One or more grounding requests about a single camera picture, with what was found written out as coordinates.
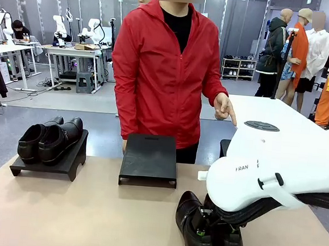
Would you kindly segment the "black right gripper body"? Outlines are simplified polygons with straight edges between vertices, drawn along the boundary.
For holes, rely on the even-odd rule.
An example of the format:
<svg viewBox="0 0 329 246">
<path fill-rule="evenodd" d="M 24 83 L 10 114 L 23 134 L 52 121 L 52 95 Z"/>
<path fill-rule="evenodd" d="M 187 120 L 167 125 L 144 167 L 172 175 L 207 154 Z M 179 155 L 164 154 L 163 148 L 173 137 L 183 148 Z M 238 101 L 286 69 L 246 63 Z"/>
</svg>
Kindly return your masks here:
<svg viewBox="0 0 329 246">
<path fill-rule="evenodd" d="M 219 223 L 231 224 L 233 226 L 241 226 L 246 223 L 247 212 L 223 212 L 217 207 L 208 206 L 210 210 L 209 225 L 212 227 Z"/>
</svg>

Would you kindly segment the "person's left hand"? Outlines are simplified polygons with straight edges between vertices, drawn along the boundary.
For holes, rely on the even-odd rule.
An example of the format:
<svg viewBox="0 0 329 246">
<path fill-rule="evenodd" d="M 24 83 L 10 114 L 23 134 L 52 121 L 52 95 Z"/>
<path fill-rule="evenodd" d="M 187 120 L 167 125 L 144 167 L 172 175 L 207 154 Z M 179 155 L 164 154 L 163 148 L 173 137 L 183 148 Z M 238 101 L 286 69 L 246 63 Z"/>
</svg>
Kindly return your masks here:
<svg viewBox="0 0 329 246">
<path fill-rule="evenodd" d="M 215 118 L 217 120 L 226 120 L 231 118 L 232 124 L 237 126 L 236 114 L 231 100 L 225 93 L 219 93 L 214 99 Z"/>
</svg>

